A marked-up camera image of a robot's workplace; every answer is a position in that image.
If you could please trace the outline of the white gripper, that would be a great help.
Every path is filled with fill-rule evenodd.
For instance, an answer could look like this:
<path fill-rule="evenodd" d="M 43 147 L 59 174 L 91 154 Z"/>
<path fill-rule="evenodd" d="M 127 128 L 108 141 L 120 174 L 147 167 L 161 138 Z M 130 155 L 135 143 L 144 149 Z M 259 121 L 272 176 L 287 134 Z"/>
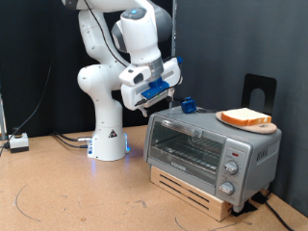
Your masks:
<path fill-rule="evenodd" d="M 164 98 L 173 101 L 175 88 L 181 83 L 181 70 L 178 60 L 172 58 L 163 62 L 161 58 L 152 62 L 129 64 L 119 75 L 121 94 L 126 108 L 139 109 L 148 117 L 145 108 Z"/>

